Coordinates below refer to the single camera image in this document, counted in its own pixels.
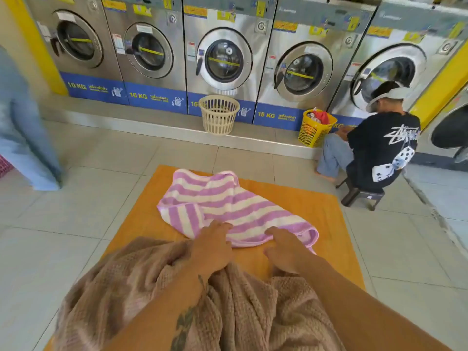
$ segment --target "person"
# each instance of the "person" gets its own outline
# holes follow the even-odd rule
[[[395,81],[374,90],[366,110],[377,113],[356,128],[343,126],[326,135],[316,173],[335,182],[341,168],[361,189],[392,183],[412,159],[421,132],[419,118],[403,110],[409,91]]]
[[[49,141],[37,103],[15,62],[0,46],[0,155],[33,189],[60,188],[62,168]]]
[[[172,282],[150,301],[103,351],[182,351],[192,317],[210,276],[233,260],[226,234],[231,224],[213,221],[194,240],[191,256]],[[276,246],[267,258],[305,278],[322,302],[347,351],[449,351],[408,319],[341,276],[292,233],[266,230]]]

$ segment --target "person's leg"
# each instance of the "person's leg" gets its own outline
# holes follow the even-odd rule
[[[42,123],[38,104],[29,93],[18,94],[13,101],[13,123],[26,139],[31,151],[61,181],[62,167]]]
[[[12,121],[13,103],[0,98],[0,155],[21,172],[34,189],[55,191],[60,188],[52,172],[32,153],[25,138]]]
[[[353,159],[354,155],[348,143],[336,134],[328,134],[323,141],[322,154],[316,170],[329,181],[334,181],[340,167],[346,170]]]

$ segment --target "stainless steel washing machine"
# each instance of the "stainless steel washing machine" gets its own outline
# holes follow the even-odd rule
[[[299,130],[305,110],[326,109],[375,6],[278,0],[254,124]]]
[[[101,0],[26,0],[70,96],[128,105]]]
[[[409,0],[383,0],[338,88],[329,112],[338,123],[357,125],[382,82],[412,89],[416,102],[468,36],[468,10]]]
[[[198,101],[224,94],[252,123],[277,0],[184,0],[189,114]]]
[[[414,156],[415,163],[447,168],[448,163],[467,159],[461,152],[467,146],[468,84],[422,132]]]
[[[102,0],[130,105],[187,114],[182,0]]]

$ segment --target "black plastic stool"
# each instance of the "black plastic stool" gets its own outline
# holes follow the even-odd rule
[[[346,178],[346,180],[344,180],[338,186],[336,186],[336,188],[340,188],[343,183],[346,183],[348,189],[350,190],[348,194],[341,200],[341,204],[345,207],[350,207],[358,198],[375,199],[374,205],[369,207],[371,211],[375,211],[375,207],[377,207],[377,204],[385,195],[385,192],[382,188],[380,188],[378,192],[369,192],[361,190],[353,185],[353,182],[351,182],[349,177]]]

